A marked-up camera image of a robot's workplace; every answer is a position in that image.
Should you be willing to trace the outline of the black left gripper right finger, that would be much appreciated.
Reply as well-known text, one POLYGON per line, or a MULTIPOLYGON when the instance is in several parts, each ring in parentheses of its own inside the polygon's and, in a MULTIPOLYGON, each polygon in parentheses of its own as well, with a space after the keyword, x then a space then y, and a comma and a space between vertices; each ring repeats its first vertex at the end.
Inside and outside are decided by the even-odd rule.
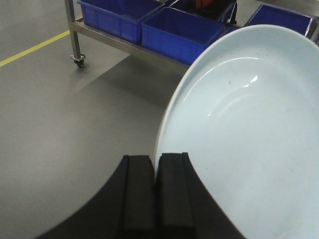
POLYGON ((187 153, 163 153, 157 169, 161 239, 242 239, 196 174, 187 153))

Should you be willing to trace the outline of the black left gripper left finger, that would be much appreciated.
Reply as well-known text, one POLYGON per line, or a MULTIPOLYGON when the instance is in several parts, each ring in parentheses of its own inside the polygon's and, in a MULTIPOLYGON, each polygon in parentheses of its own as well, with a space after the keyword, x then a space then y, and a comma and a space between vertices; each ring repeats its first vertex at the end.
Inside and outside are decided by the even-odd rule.
POLYGON ((154 168, 147 155, 123 156, 103 187, 41 239, 153 239, 154 168))

